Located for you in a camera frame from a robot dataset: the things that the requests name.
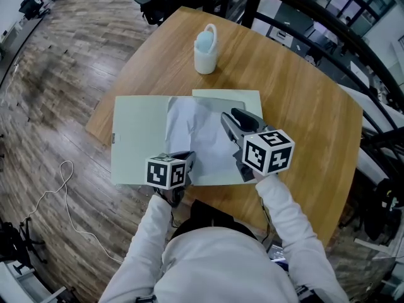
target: white sleeve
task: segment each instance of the white sleeve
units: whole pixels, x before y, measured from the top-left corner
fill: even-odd
[[[325,302],[348,302],[336,280],[321,241],[313,232],[300,206],[292,199],[286,185],[270,175],[256,185],[258,194],[269,209],[272,223],[282,239],[289,264],[289,275],[296,287],[306,286],[326,294]]]
[[[137,297],[153,293],[170,218],[171,206],[153,195],[124,262],[109,282],[100,303],[134,302]]]

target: wooden table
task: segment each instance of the wooden table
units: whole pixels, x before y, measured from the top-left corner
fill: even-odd
[[[194,70],[194,40],[218,29],[218,66]],[[86,130],[110,144],[117,95],[191,95],[194,88],[259,90],[264,119],[296,142],[280,174],[326,245],[338,223],[357,164],[362,109],[335,82],[277,42],[228,20],[188,8],[176,11],[123,67]],[[254,227],[266,220],[253,185],[190,187],[197,198]]]

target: white paper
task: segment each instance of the white paper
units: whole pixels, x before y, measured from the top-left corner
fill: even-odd
[[[167,111],[167,153],[194,151],[196,163],[191,179],[234,172],[233,154],[239,149],[222,127],[222,112],[245,109],[243,102],[216,98],[172,97]]]

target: railing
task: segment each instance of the railing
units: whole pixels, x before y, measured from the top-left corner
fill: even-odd
[[[367,95],[374,105],[379,109],[380,113],[386,118],[391,125],[391,131],[383,131],[375,122],[375,120],[364,111],[364,117],[369,121],[371,126],[376,131],[362,130],[361,148],[370,156],[373,161],[386,173],[386,175],[393,180],[399,180],[404,176],[404,128],[398,128],[395,121],[391,118],[386,108],[365,86],[365,84],[344,64],[337,60],[334,56],[329,54],[326,50],[318,44],[309,40],[305,35],[299,33],[297,30],[290,28],[288,25],[280,23],[266,15],[258,12],[260,0],[241,0],[238,2],[239,7],[244,2],[245,8],[241,18],[241,25],[251,28],[255,18],[277,27],[289,35],[300,40],[311,49],[320,53],[324,58],[329,60],[334,66],[348,76],[359,88],[359,90]],[[281,0],[281,2],[298,9],[300,12],[306,14],[314,21],[319,22],[328,30],[333,32],[341,41],[349,46],[349,50],[359,55],[359,58],[366,61],[366,66],[369,66],[373,72],[379,77],[388,89],[392,99],[398,104],[399,108],[404,111],[404,94],[398,86],[391,73],[381,60],[375,55],[370,47],[357,36],[349,27],[344,25],[341,21],[335,18],[330,12],[323,7],[316,4],[311,0]],[[229,10],[229,0],[222,0],[220,15],[225,16]]]

